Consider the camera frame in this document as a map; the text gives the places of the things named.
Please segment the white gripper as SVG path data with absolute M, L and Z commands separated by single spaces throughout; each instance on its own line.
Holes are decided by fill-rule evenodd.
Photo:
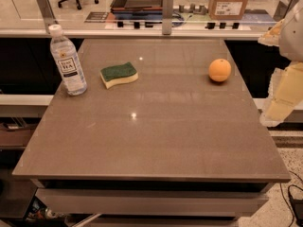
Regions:
M 258 38 L 258 43 L 279 46 L 280 55 L 291 62 L 285 69 L 276 68 L 271 76 L 268 96 L 259 121 L 275 127 L 291 114 L 303 100 L 303 0 L 299 0 L 284 20 Z

